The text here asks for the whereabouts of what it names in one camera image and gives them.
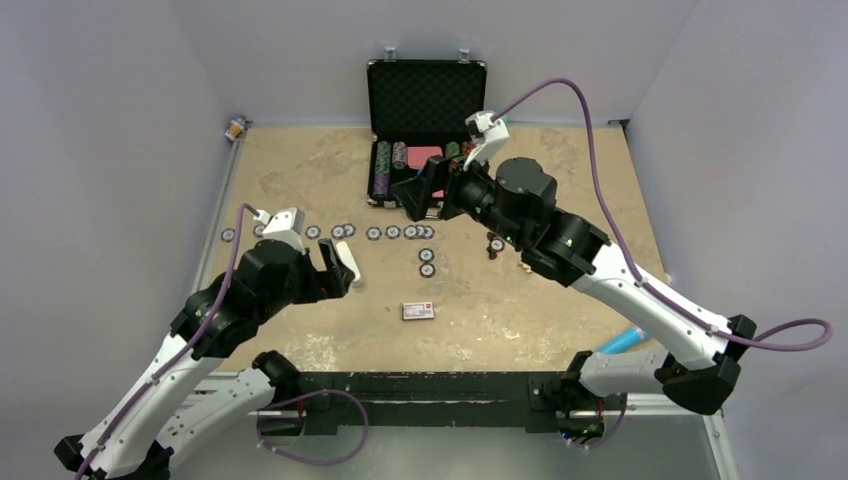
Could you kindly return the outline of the white stapler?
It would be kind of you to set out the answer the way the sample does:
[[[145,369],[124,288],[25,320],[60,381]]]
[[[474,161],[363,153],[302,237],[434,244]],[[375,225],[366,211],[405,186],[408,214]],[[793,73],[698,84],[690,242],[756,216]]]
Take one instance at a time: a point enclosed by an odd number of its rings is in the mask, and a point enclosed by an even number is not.
[[[361,274],[361,270],[357,261],[354,258],[353,252],[346,241],[339,241],[336,243],[336,249],[338,252],[339,260],[353,273],[353,280],[351,281],[351,286],[354,288],[358,288],[363,283],[363,278]]]

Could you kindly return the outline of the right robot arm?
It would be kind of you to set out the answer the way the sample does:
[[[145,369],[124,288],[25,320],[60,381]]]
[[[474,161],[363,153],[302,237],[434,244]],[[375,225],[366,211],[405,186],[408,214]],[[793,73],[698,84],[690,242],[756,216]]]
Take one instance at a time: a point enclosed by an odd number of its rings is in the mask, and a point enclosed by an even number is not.
[[[512,246],[533,273],[607,305],[661,344],[647,353],[577,353],[549,395],[564,410],[646,393],[712,415],[731,395],[745,349],[727,338],[740,333],[750,339],[755,323],[709,313],[640,268],[629,268],[605,232],[557,207],[557,182],[536,160],[511,158],[490,175],[478,163],[463,168],[433,157],[422,173],[390,188],[415,221],[426,216],[436,191],[443,194],[440,219],[470,216]]]

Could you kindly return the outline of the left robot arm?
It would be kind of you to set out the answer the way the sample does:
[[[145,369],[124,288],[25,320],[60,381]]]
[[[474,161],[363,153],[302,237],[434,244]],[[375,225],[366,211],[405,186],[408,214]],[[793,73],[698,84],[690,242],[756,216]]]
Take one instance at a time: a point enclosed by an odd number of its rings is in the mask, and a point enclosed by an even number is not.
[[[249,411],[298,400],[300,373],[282,354],[259,354],[251,368],[189,409],[184,400],[261,325],[289,305],[344,297],[361,273],[343,242],[318,243],[326,268],[307,250],[262,240],[206,289],[192,294],[151,364],[107,417],[54,449],[78,479],[167,479],[172,471]]]

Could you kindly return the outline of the staple box with clear lid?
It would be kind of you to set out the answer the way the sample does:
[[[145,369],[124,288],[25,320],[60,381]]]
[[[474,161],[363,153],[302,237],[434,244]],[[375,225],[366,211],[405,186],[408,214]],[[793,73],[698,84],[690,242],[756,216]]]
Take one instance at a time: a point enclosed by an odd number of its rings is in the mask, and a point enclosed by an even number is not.
[[[401,306],[403,321],[434,320],[435,308],[432,302],[406,302]]]

